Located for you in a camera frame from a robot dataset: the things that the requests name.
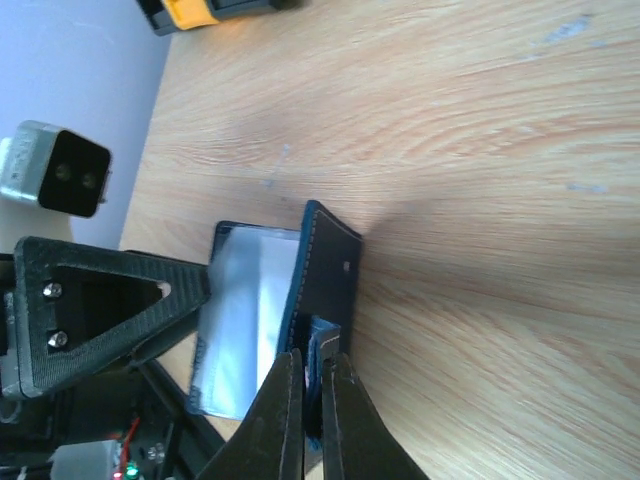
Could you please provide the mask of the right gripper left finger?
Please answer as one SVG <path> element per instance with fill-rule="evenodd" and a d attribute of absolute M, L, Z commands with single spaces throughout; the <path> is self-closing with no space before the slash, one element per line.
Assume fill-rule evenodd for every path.
<path fill-rule="evenodd" d="M 299 350 L 281 353 L 233 436 L 200 479 L 302 479 L 304 369 Z"/>

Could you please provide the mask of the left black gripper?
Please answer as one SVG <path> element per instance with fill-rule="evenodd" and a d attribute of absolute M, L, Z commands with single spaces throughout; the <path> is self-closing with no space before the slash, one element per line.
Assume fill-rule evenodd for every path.
<path fill-rule="evenodd" d="M 39 237 L 1 258 L 1 475 L 116 440 L 114 467 L 194 479 L 223 446 L 158 363 L 196 326 L 206 266 Z"/>

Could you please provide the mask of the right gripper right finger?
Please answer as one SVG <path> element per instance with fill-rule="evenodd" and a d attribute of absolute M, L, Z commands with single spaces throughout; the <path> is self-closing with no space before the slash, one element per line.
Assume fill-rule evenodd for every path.
<path fill-rule="evenodd" d="M 324 362 L 322 419 L 326 479 L 427 477 L 386 428 L 344 353 Z"/>

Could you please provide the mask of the blue leather card holder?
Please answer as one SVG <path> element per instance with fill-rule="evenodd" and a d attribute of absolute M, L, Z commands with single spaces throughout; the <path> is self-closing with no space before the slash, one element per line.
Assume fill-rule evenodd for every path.
<path fill-rule="evenodd" d="M 221 221 L 199 311 L 188 409 L 243 419 L 276 356 L 300 351 L 309 467 L 321 458 L 322 363 L 350 349 L 360 234 L 310 200 L 299 229 Z"/>

